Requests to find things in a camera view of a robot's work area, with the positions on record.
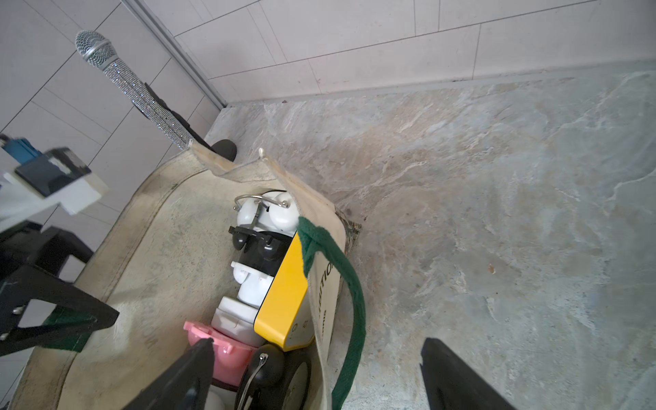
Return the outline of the white twin-bell alarm clock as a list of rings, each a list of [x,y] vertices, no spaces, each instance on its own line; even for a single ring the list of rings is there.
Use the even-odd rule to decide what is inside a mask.
[[[287,191],[237,196],[234,209],[237,211],[238,227],[288,237],[293,237],[297,232],[300,212],[297,202]]]

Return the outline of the black and white alarm clock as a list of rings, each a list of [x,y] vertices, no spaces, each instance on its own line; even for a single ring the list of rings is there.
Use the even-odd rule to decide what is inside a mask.
[[[279,232],[257,232],[247,227],[230,227],[237,262],[275,277],[292,243],[292,237]]]

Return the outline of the left metal corner profile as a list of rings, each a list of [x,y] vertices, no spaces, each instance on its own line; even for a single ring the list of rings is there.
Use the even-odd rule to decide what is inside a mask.
[[[172,36],[169,30],[167,30],[164,24],[147,6],[145,1],[122,0],[121,3],[145,26],[169,55],[179,63],[181,68],[186,71],[211,103],[216,106],[218,110],[225,109],[227,107],[225,99],[217,92],[217,90],[215,90],[202,70],[196,65],[196,63],[194,63],[194,61],[192,61],[180,43],[174,36]]]

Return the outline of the small white alarm clock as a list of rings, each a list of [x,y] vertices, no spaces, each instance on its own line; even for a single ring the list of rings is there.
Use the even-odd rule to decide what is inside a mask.
[[[211,326],[229,338],[258,348],[266,341],[255,332],[255,321],[274,277],[236,261],[231,267],[239,290],[235,297],[222,297]]]

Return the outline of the beige canvas tote bag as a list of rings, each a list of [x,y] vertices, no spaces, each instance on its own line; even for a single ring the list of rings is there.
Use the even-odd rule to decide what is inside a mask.
[[[193,145],[151,174],[76,281],[118,311],[79,353],[33,350],[10,402],[13,409],[121,409],[189,348],[186,321],[210,319],[234,290],[228,227],[243,194],[286,191],[302,219],[302,249],[292,260],[310,308],[310,409],[343,406],[365,341],[365,304],[341,367],[328,362],[341,283],[360,290],[345,258],[357,230],[323,195],[266,155],[238,166]]]

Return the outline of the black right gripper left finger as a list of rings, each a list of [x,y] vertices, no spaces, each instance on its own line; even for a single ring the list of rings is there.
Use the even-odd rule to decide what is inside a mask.
[[[124,406],[124,410],[205,408],[214,363],[213,340],[201,339]]]

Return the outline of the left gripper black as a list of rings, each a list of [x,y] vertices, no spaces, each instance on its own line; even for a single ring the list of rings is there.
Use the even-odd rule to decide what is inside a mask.
[[[94,252],[73,232],[16,225],[1,232],[1,355],[46,347],[80,352],[119,312],[61,278],[71,260]]]

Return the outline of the yellow square alarm clock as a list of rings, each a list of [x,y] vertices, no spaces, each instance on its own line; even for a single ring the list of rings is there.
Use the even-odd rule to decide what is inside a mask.
[[[294,236],[256,316],[256,334],[284,352],[311,345],[314,326],[308,293],[302,244]]]

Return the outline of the pink alarm clock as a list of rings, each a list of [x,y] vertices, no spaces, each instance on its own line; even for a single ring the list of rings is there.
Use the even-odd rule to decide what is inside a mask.
[[[256,347],[230,338],[213,327],[198,322],[186,321],[184,330],[188,342],[194,346],[202,339],[211,339],[215,352],[213,378],[222,384],[238,387],[244,377]]]

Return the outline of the black twin-bell alarm clock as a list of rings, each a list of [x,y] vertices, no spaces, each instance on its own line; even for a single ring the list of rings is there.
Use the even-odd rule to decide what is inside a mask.
[[[235,409],[303,409],[312,376],[308,348],[283,352],[273,344],[256,350],[237,390]]]

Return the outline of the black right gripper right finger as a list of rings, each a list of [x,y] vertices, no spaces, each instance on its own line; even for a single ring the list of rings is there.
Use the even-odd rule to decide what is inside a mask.
[[[421,358],[420,369],[431,410],[515,409],[442,340],[427,338]]]

